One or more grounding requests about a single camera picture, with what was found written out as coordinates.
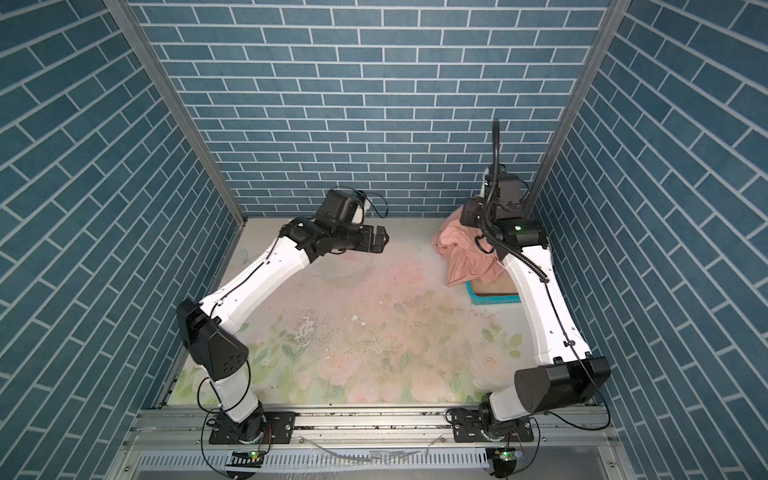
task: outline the brick wallpaper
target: brick wallpaper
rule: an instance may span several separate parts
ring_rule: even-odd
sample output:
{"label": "brick wallpaper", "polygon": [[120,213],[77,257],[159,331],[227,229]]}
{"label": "brick wallpaper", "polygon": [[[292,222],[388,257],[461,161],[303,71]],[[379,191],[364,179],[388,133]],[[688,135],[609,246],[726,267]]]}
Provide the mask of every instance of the brick wallpaper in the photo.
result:
{"label": "brick wallpaper", "polygon": [[107,471],[234,227],[101,0],[0,2],[0,478]]}
{"label": "brick wallpaper", "polygon": [[530,180],[608,0],[131,2],[250,216],[338,184],[395,215],[479,189],[490,120]]}
{"label": "brick wallpaper", "polygon": [[768,478],[767,26],[633,0],[537,205],[638,478]]}

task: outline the pink cloth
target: pink cloth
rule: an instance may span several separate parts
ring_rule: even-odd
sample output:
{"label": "pink cloth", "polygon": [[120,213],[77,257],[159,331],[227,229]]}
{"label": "pink cloth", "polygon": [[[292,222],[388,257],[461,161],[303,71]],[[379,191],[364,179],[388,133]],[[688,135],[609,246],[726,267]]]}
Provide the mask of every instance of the pink cloth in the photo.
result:
{"label": "pink cloth", "polygon": [[[481,234],[480,229],[465,227],[459,223],[462,208],[453,212],[432,238],[432,244],[440,255],[448,261],[448,276],[445,284],[456,286],[479,278],[490,283],[504,272],[497,261],[496,253],[486,255],[475,245],[475,237]],[[491,249],[484,238],[480,244],[487,251]]]}

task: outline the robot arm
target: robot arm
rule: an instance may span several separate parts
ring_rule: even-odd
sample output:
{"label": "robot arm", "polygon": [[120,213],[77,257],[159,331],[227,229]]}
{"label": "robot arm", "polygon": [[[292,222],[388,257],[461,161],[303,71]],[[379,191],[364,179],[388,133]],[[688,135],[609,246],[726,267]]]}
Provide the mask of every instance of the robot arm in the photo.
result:
{"label": "robot arm", "polygon": [[299,217],[280,229],[270,248],[229,283],[200,302],[177,309],[181,339],[207,372],[220,400],[230,436],[243,443],[263,434],[263,409],[250,391],[248,348],[236,335],[242,323],[294,273],[336,251],[381,253],[389,241],[384,227],[362,223],[369,206],[363,195],[329,191],[312,219]]}
{"label": "robot arm", "polygon": [[521,182],[498,162],[498,121],[493,124],[493,147],[494,161],[482,196],[467,201],[461,223],[481,229],[494,247],[486,253],[497,255],[515,281],[535,338],[537,364],[515,372],[513,385],[481,402],[483,430],[498,436],[508,432],[515,419],[585,402],[605,383],[611,369],[605,357],[591,354],[574,324],[540,223],[521,217]]}

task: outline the black motor housing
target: black motor housing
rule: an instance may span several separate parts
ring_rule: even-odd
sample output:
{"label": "black motor housing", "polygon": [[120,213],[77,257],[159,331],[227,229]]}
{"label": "black motor housing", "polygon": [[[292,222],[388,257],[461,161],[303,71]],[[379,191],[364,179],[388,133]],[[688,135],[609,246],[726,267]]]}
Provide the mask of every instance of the black motor housing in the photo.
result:
{"label": "black motor housing", "polygon": [[527,412],[539,413],[586,402],[609,376],[611,367],[604,356],[588,357],[581,361],[518,370],[515,373],[515,390]]}
{"label": "black motor housing", "polygon": [[221,328],[218,317],[210,318],[196,302],[181,302],[176,308],[176,320],[184,347],[214,382],[232,375],[247,361],[248,347]]}

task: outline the floor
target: floor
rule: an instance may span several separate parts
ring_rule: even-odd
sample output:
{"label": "floor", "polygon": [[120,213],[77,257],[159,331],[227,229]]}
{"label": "floor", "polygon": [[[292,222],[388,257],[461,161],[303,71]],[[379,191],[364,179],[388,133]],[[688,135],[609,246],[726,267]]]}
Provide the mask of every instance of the floor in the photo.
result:
{"label": "floor", "polygon": [[[223,283],[272,242],[281,219],[250,220]],[[473,306],[445,286],[432,248],[441,219],[384,219],[384,253],[321,257],[247,319],[251,387],[265,404],[476,402],[535,365],[522,305]],[[170,404],[193,405],[204,371],[187,359]],[[200,394],[216,402],[207,382]]]}

